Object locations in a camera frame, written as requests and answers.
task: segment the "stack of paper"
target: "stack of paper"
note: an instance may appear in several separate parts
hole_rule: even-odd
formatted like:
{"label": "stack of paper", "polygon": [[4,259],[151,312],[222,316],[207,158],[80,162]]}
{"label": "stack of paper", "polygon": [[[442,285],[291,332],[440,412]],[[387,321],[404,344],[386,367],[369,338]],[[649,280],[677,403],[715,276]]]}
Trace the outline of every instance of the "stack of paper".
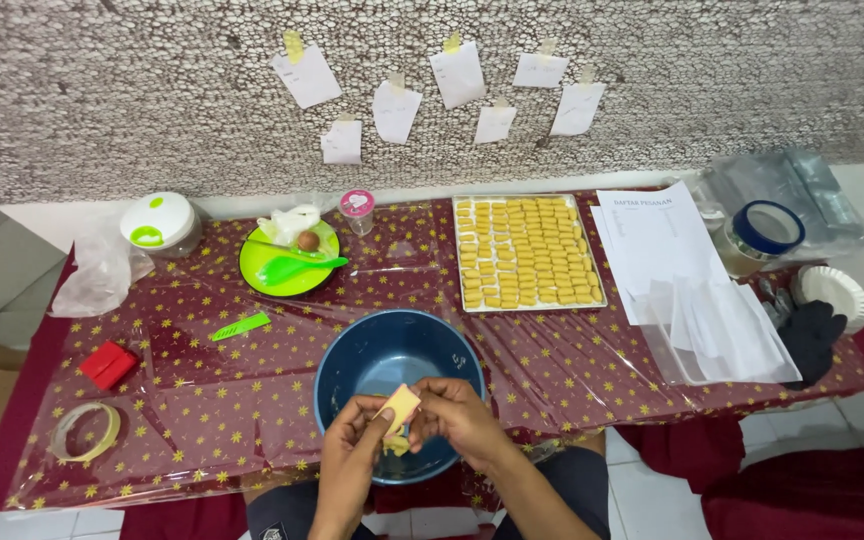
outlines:
{"label": "stack of paper", "polygon": [[619,297],[667,383],[802,379],[756,294],[729,279],[683,182],[598,197],[592,217]]}

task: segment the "blue lid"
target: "blue lid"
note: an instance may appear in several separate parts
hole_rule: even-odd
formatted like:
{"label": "blue lid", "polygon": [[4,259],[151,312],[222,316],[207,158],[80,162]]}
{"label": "blue lid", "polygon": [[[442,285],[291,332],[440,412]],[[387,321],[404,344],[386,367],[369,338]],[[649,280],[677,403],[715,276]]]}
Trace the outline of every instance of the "blue lid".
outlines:
{"label": "blue lid", "polygon": [[732,230],[751,249],[781,255],[806,239],[806,227],[792,210],[772,201],[752,201],[732,216]]}

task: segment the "black glove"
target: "black glove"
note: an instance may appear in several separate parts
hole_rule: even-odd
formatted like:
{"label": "black glove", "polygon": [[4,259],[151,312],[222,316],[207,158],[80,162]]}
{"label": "black glove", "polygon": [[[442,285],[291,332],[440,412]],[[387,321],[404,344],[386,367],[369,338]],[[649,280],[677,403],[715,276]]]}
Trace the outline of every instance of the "black glove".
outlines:
{"label": "black glove", "polygon": [[778,329],[801,380],[784,382],[789,390],[802,390],[819,382],[833,369],[833,344],[846,330],[849,318],[834,315],[833,306],[812,300],[793,311]]}

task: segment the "tape roll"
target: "tape roll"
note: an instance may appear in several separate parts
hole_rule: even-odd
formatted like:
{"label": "tape roll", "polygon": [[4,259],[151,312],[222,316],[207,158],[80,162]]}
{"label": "tape roll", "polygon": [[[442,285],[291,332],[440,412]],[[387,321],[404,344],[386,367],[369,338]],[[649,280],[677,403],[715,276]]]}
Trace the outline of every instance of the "tape roll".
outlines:
{"label": "tape roll", "polygon": [[[75,426],[77,420],[83,417],[90,411],[104,411],[108,416],[108,426],[105,428],[105,434],[86,453],[82,455],[71,455],[66,450],[66,436]],[[115,442],[115,437],[119,435],[119,427],[122,424],[122,419],[119,417],[119,412],[114,408],[99,402],[86,403],[79,405],[68,412],[58,425],[55,426],[55,431],[52,433],[52,454],[60,460],[65,461],[91,461],[102,455],[103,452],[112,448]]]}

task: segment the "green plate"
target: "green plate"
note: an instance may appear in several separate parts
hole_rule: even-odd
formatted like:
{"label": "green plate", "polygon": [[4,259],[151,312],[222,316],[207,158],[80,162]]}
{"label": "green plate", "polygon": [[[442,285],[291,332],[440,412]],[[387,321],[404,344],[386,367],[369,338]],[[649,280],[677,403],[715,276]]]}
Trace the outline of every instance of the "green plate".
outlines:
{"label": "green plate", "polygon": [[[339,237],[334,231],[325,241],[336,253],[339,252]],[[311,268],[296,274],[283,283],[267,285],[259,280],[258,271],[276,257],[288,257],[311,263],[321,261],[318,258],[273,246],[272,240],[266,236],[265,232],[262,232],[261,228],[257,227],[248,235],[242,244],[242,249],[239,250],[239,271],[242,272],[242,277],[245,278],[246,283],[253,289],[269,296],[295,296],[317,288],[329,278],[333,270],[332,268]]]}

